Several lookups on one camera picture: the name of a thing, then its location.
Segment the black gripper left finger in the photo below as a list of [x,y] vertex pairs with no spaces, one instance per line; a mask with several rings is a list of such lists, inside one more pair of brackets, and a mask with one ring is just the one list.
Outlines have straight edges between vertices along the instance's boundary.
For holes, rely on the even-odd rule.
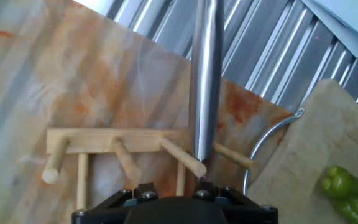
[[78,209],[71,215],[72,224],[124,223],[136,205],[158,199],[153,182],[139,184],[133,190],[121,189],[91,209]]

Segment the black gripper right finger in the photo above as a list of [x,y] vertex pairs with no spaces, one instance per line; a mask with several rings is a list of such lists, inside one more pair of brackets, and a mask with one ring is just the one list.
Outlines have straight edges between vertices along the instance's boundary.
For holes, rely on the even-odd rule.
[[194,199],[211,203],[223,213],[228,223],[278,224],[278,209],[258,205],[234,188],[219,188],[211,182],[200,182]]

